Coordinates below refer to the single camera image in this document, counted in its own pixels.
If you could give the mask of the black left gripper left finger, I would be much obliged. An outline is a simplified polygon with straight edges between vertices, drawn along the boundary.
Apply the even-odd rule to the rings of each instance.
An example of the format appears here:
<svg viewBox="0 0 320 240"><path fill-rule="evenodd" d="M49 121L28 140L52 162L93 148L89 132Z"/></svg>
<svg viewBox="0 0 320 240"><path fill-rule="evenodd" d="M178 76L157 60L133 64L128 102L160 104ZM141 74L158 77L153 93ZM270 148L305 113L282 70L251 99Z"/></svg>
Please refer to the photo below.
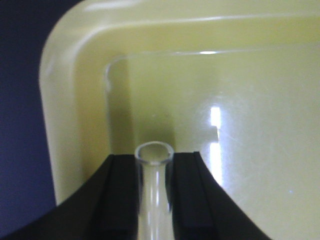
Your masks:
<svg viewBox="0 0 320 240"><path fill-rule="evenodd" d="M137 168L132 154L111 157L111 170L93 216L91 240L137 238Z"/></svg>

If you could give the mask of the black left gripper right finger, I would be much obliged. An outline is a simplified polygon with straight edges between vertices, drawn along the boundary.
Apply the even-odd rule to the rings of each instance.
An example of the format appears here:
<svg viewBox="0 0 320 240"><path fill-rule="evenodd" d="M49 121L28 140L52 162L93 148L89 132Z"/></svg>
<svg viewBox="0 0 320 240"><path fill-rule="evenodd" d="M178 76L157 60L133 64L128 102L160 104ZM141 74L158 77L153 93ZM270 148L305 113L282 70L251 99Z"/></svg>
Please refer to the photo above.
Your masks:
<svg viewBox="0 0 320 240"><path fill-rule="evenodd" d="M213 236L213 220L194 153L174 154L172 193L175 238L209 240Z"/></svg>

